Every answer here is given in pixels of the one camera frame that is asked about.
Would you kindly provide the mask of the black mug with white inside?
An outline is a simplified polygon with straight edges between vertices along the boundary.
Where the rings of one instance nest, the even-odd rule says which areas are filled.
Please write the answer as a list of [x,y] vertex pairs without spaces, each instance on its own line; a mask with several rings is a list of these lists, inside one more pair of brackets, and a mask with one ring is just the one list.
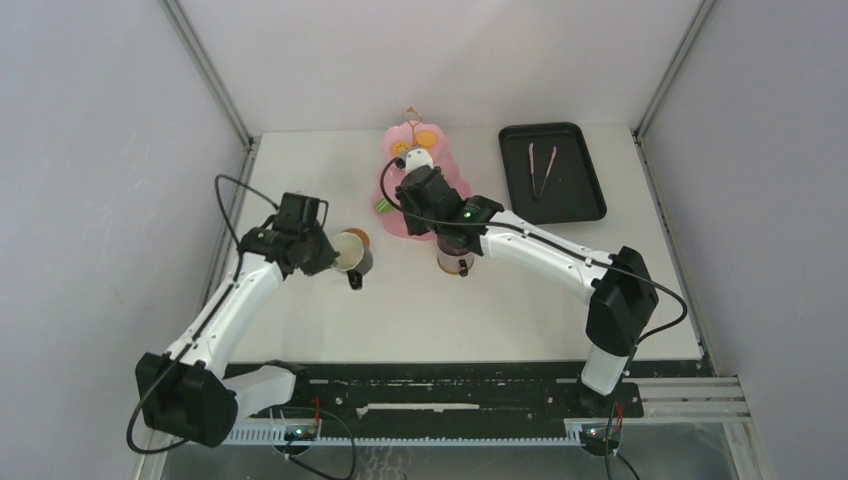
[[370,248],[366,248],[357,236],[344,231],[333,236],[330,243],[337,253],[333,268],[346,276],[352,290],[361,290],[365,276],[374,266]]

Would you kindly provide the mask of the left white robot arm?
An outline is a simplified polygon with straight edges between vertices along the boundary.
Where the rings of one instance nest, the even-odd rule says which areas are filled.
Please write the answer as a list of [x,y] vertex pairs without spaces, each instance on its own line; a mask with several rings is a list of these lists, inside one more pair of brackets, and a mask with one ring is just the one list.
[[260,226],[236,242],[235,265],[190,326],[162,354],[146,353],[135,367],[135,422],[206,447],[220,445],[241,419],[276,405],[290,417],[311,407],[311,388],[293,368],[272,361],[228,377],[237,344],[267,299],[300,271],[313,276],[338,256],[325,231],[328,203],[286,193]]

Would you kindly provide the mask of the purple mug with black handle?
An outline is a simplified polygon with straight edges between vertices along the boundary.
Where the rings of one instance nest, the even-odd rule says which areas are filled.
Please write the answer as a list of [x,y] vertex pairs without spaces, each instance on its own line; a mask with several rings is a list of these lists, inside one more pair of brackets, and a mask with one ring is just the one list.
[[469,258],[474,261],[475,255],[467,248],[459,248],[451,246],[445,239],[438,237],[437,238],[437,259],[445,258],[445,257],[464,257]]

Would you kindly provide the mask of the yellow round biscuit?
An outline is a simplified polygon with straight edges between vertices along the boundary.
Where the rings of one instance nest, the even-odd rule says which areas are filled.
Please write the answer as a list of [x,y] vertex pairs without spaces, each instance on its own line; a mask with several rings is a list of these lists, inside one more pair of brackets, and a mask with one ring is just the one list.
[[409,150],[411,145],[407,142],[395,142],[390,147],[392,157],[403,157]]
[[430,130],[417,131],[414,134],[415,144],[425,149],[434,148],[440,141],[440,136]]

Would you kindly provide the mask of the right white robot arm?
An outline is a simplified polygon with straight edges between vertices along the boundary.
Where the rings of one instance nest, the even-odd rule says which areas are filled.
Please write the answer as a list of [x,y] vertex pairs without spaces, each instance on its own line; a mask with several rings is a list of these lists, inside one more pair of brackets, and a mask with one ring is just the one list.
[[590,353],[579,376],[578,402],[592,416],[605,415],[618,400],[616,385],[634,355],[658,303],[658,286],[642,255],[590,249],[548,233],[475,195],[460,196],[440,168],[417,168],[394,158],[385,168],[403,179],[384,198],[404,217],[412,236],[433,233],[460,254],[501,259],[563,283],[588,307]]

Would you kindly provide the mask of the pink three-tier cake stand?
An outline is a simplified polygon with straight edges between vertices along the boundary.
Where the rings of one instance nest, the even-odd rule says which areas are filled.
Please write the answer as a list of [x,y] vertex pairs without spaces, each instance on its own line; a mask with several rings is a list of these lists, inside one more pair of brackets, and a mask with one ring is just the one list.
[[[434,166],[440,167],[442,174],[449,186],[455,188],[461,197],[470,197],[472,190],[469,183],[462,177],[460,168],[455,161],[450,148],[450,141],[443,133],[442,129],[436,124],[427,123],[423,116],[414,108],[409,107],[403,112],[403,122],[388,128],[383,136],[380,150],[384,160],[389,161],[396,157],[392,157],[390,147],[395,142],[407,142],[412,148],[419,147],[415,144],[414,134],[417,131],[430,130],[436,132],[440,136],[439,143],[431,149],[427,149],[434,159]],[[411,239],[419,241],[433,240],[435,235],[428,233],[423,236],[411,236],[407,232],[404,223],[403,215],[394,209],[392,212],[385,215],[375,213],[374,204],[380,198],[384,198],[380,188],[377,188],[372,195],[371,207],[376,219],[379,221],[383,229],[390,235],[402,239]]]

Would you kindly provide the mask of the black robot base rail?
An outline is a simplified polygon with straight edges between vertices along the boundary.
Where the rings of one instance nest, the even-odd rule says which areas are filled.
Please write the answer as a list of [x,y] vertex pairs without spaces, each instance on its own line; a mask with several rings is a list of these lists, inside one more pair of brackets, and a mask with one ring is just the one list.
[[601,397],[578,382],[580,361],[506,363],[302,363],[291,400],[268,412],[341,418],[331,433],[358,438],[560,437],[568,420],[603,426],[643,414],[634,384]]

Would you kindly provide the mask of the pink-tipped metal tongs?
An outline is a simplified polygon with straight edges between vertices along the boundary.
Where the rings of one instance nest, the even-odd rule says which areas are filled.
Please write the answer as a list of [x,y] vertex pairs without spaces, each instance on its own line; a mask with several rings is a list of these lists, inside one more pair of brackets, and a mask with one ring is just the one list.
[[529,173],[530,173],[530,178],[531,178],[531,191],[532,191],[532,195],[533,195],[533,200],[535,202],[538,202],[541,199],[541,197],[542,197],[542,195],[545,191],[545,188],[546,188],[548,179],[550,178],[550,175],[551,175],[554,163],[556,161],[557,155],[558,155],[558,148],[556,146],[554,146],[551,149],[550,158],[549,158],[548,163],[546,165],[546,168],[544,170],[545,175],[544,175],[544,178],[542,180],[542,184],[541,184],[540,187],[538,187],[537,183],[536,183],[536,169],[535,169],[535,167],[536,167],[535,144],[533,142],[531,142],[528,145],[528,162],[529,162]]

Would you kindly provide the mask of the green striped cake slice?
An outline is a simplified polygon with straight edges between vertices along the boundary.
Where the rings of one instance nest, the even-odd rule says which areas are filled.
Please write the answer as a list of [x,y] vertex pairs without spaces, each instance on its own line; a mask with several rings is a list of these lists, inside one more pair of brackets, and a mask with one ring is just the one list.
[[375,213],[378,214],[378,215],[385,215],[385,214],[392,212],[394,210],[394,207],[391,205],[391,203],[387,199],[380,198],[379,200],[377,200],[375,202],[374,210],[375,210]]

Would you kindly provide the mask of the black serving tray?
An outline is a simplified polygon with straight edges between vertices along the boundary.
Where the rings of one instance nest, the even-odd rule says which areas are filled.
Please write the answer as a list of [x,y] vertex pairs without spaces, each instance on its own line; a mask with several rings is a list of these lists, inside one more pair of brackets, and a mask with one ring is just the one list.
[[[533,200],[528,145],[535,144],[540,187],[551,149],[558,155],[545,191]],[[498,134],[511,209],[535,225],[599,221],[607,204],[581,128],[570,122],[513,125]]]

